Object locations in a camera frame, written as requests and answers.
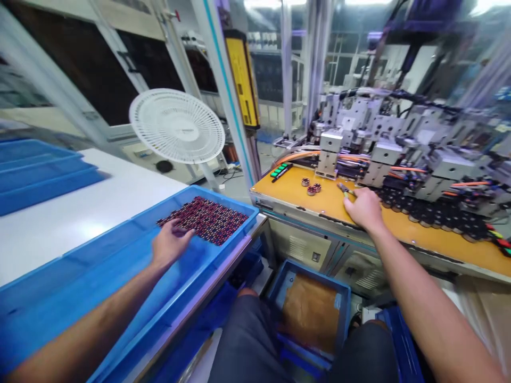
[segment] door handle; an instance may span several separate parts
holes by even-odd
[[[124,59],[124,62],[126,63],[126,66],[128,67],[129,73],[140,73],[140,71],[133,66],[128,52],[117,51],[117,53],[119,54],[119,56],[121,56]]]

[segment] orange workbench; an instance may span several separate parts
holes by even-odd
[[[320,183],[321,192],[315,196],[309,196],[307,188],[301,186],[304,177],[310,179],[311,185]],[[355,189],[353,182],[342,178],[333,181],[317,177],[310,169],[297,166],[289,169],[275,183],[271,182],[272,179],[269,174],[266,175],[253,186],[252,191],[354,224],[344,209],[344,195],[336,185],[338,182],[343,182],[353,190]],[[511,258],[505,257],[491,242],[473,244],[454,232],[425,228],[419,223],[408,220],[408,216],[403,213],[397,213],[391,209],[382,208],[382,210],[386,225],[401,242],[511,277]]]

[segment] workbench surface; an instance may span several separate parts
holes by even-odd
[[[320,183],[321,192],[309,196],[307,188],[301,186],[304,177],[310,179],[311,185]],[[353,182],[342,178],[337,181],[328,180],[316,176],[310,169],[297,166],[289,169],[275,183],[271,182],[272,179],[270,174],[266,175],[253,186],[252,191],[354,224],[344,208],[344,195],[336,185],[343,182],[353,190],[356,188]],[[355,197],[350,196],[350,199],[354,201]],[[401,242],[511,277],[511,258],[505,257],[494,244],[490,242],[472,244],[454,232],[425,228],[419,223],[413,223],[403,213],[384,208],[382,211],[386,225]]]
[[[105,180],[0,217],[0,286],[188,186],[97,149],[81,153]]]

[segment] hand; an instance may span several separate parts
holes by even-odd
[[[367,231],[385,228],[380,199],[376,193],[369,188],[355,189],[353,192],[357,196],[355,202],[344,198],[344,207],[351,219]]]
[[[173,219],[161,228],[153,241],[153,260],[151,264],[167,271],[183,254],[190,243],[195,230],[186,231],[177,227],[179,219]]]

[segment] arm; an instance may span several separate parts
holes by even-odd
[[[128,327],[154,286],[185,251],[194,230],[166,223],[149,266],[72,327],[25,360],[6,382],[85,382]]]
[[[465,317],[383,222],[380,201],[368,188],[344,199],[353,221],[371,236],[390,287],[415,340],[441,382],[504,382]]]

